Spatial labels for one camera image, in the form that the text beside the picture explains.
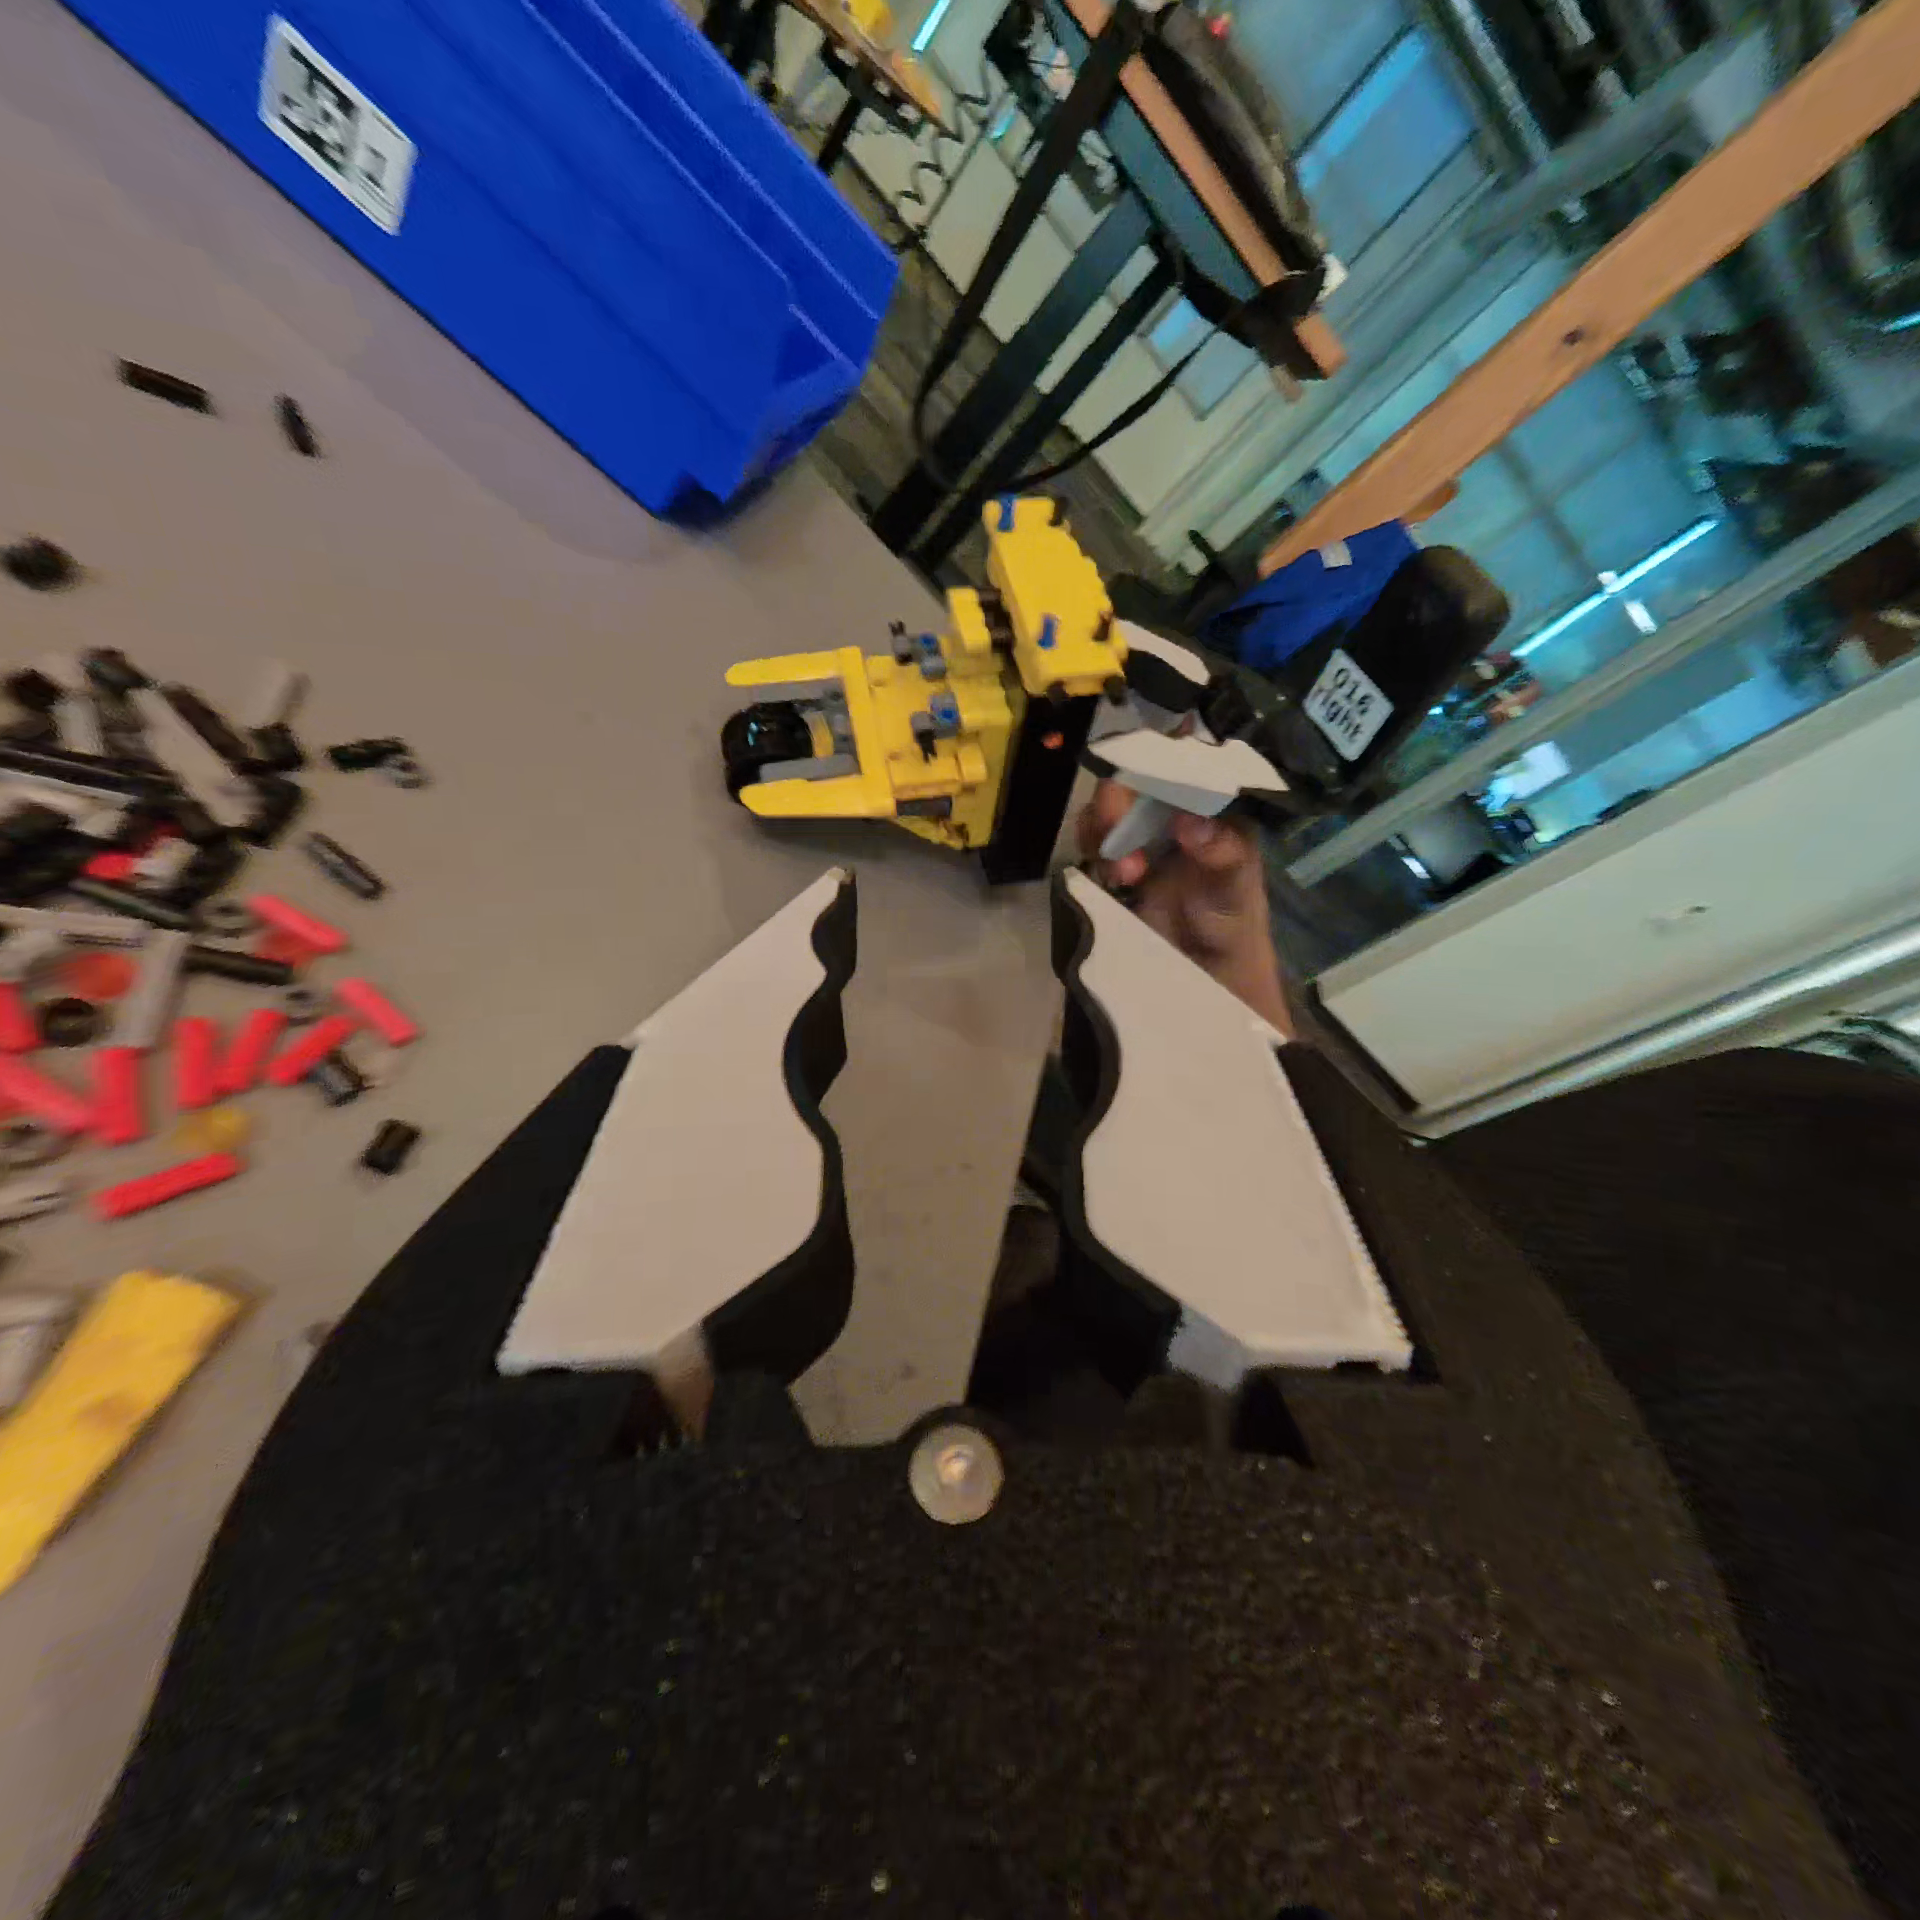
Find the yellow toy panel piece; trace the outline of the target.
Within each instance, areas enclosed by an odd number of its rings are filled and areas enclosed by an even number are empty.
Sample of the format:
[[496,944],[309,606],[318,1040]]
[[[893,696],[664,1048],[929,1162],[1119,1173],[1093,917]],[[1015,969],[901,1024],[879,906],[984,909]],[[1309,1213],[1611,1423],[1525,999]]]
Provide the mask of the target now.
[[240,1290],[161,1270],[129,1270],[86,1306],[6,1418],[6,1593],[115,1474],[247,1310]]

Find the blue plastic storage bin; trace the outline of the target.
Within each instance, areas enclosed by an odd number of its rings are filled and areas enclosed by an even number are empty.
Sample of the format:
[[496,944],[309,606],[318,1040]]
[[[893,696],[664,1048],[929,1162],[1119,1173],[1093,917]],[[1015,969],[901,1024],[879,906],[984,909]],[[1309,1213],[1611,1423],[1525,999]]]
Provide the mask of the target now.
[[873,358],[893,251],[679,3],[67,8],[661,519]]

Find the yellow toy vehicle model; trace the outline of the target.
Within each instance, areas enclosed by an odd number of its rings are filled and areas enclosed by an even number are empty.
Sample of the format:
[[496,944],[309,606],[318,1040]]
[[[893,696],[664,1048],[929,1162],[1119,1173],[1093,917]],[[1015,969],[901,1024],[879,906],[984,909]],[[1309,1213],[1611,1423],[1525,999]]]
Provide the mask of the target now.
[[727,791],[767,822],[882,822],[977,857],[985,882],[1050,873],[1093,722],[1129,702],[1129,641],[1050,495],[981,514],[987,582],[888,647],[737,663]]

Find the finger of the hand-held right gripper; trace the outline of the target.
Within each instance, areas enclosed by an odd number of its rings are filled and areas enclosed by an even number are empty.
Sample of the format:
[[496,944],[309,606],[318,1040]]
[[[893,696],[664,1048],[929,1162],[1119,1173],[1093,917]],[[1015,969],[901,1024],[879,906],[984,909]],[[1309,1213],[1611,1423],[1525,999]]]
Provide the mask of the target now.
[[1138,799],[1201,817],[1223,814],[1249,795],[1281,799],[1293,792],[1282,769],[1246,738],[1109,733],[1088,750],[1090,769]]
[[1193,713],[1205,702],[1218,661],[1128,616],[1119,618],[1119,639],[1126,641],[1123,674],[1137,704]]

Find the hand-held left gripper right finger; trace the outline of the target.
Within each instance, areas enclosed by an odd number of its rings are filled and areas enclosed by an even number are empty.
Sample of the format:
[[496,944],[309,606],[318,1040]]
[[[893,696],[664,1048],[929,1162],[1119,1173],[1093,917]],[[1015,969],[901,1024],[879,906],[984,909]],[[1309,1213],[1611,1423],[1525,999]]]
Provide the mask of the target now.
[[1063,1293],[1120,1384],[1411,1375],[1417,1344],[1261,1018],[1080,870],[1051,882]]

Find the wooden desk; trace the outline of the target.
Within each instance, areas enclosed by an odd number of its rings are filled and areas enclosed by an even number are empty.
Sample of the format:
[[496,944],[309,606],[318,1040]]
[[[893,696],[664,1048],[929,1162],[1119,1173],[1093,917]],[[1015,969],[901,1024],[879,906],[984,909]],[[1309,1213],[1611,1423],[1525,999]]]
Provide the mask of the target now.
[[1919,3],[1877,3],[1274,542],[1261,574],[1432,505],[1917,94]]

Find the black framed wooden table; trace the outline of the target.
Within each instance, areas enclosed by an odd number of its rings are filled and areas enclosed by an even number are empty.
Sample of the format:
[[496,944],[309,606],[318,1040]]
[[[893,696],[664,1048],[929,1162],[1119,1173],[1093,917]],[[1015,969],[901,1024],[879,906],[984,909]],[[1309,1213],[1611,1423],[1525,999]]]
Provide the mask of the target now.
[[[1179,297],[1201,319],[1192,352],[1235,339],[1274,376],[1331,378],[1345,349],[1323,315],[1341,272],[1258,78],[1222,21],[1186,3],[1002,3],[985,39],[1005,83],[987,104],[1029,127],[1011,199],[930,337],[909,408],[913,456],[872,512],[897,555],[936,571],[977,505],[1050,488],[1050,435],[1120,343]],[[1015,331],[954,393],[941,390],[1050,201],[1098,149],[1113,189],[1090,233]]]

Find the blue cloth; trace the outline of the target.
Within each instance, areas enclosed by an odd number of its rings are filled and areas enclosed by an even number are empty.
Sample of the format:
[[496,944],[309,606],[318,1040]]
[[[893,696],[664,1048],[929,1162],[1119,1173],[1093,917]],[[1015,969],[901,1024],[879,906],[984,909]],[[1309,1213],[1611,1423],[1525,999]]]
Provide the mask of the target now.
[[1198,641],[1215,655],[1277,674],[1321,638],[1365,616],[1417,547],[1403,519],[1318,545],[1209,614]]

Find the person's right hand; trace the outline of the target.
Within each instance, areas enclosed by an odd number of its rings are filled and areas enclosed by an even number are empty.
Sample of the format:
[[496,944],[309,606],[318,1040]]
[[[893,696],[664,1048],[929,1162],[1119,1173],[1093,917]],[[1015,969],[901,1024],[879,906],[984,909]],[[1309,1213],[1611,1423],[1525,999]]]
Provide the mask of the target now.
[[1074,826],[1083,870],[1277,1033],[1296,1040],[1264,861],[1246,822],[1177,811],[1159,851],[1107,857],[1102,847],[1131,803],[1135,795],[1117,781],[1093,785]]

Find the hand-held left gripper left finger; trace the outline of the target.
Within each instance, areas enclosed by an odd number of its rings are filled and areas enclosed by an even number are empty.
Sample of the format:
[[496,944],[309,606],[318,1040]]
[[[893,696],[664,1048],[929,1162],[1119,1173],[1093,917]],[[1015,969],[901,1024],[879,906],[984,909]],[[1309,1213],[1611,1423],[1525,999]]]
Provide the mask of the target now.
[[630,1058],[496,1350],[505,1378],[793,1384],[856,1288],[843,1147],[857,878],[831,869],[630,1034]]

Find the pile of toy building pieces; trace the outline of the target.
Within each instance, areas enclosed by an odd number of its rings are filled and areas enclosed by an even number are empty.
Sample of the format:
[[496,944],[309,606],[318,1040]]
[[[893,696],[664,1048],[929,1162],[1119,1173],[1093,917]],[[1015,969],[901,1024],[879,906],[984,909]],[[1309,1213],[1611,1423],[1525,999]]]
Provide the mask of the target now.
[[88,1281],[35,1287],[47,1227],[147,1227],[286,1147],[266,1104],[368,1125],[346,1187],[426,1147],[389,1093],[423,1025],[346,909],[394,863],[338,822],[338,783],[419,795],[407,733],[314,726],[314,681],[262,655],[234,695],[89,611],[6,657],[6,1367],[29,1375]]

